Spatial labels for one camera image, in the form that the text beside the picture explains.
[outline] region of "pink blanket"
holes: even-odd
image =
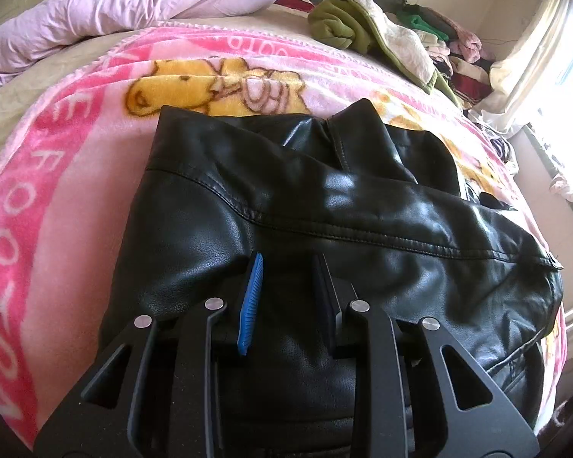
[[[87,36],[143,29],[153,22],[244,15],[275,0],[45,0],[0,26],[0,86]]]
[[[385,122],[439,136],[471,184],[544,243],[489,141],[450,101],[363,57],[259,32],[150,28],[50,88],[0,155],[0,413],[30,445],[92,362],[129,205],[159,108],[328,117],[368,97]],[[565,360],[544,340],[544,404]]]

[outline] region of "pink comforter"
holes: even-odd
[[[0,86],[87,36],[143,29],[171,18],[252,13],[275,0],[45,0],[0,26]]]

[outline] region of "leather jacket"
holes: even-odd
[[[355,363],[331,359],[318,332],[309,256],[322,252],[392,317],[449,327],[532,424],[560,266],[501,205],[463,200],[459,187],[438,138],[385,126],[366,99],[329,120],[164,106],[100,349],[137,315],[169,318],[211,297],[259,250],[252,346],[218,374],[225,441],[258,453],[243,456],[342,456]]]

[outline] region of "white curtain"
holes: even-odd
[[[565,67],[561,48],[569,46],[564,30],[573,14],[573,0],[542,0],[532,22],[509,56],[493,64],[494,90],[469,116],[509,138],[532,120],[539,96]]]

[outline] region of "metal pin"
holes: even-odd
[[[350,308],[352,308],[354,311],[364,313],[369,311],[369,303],[367,303],[365,300],[354,300],[350,302]]]
[[[140,315],[139,317],[136,317],[136,320],[134,321],[134,325],[136,327],[138,327],[138,329],[146,329],[148,326],[151,325],[152,322],[153,322],[153,319],[151,319],[150,316]]]
[[[425,317],[422,319],[422,327],[426,330],[437,330],[439,329],[439,321],[433,317]]]
[[[220,310],[225,303],[221,298],[208,298],[204,306],[209,310]]]

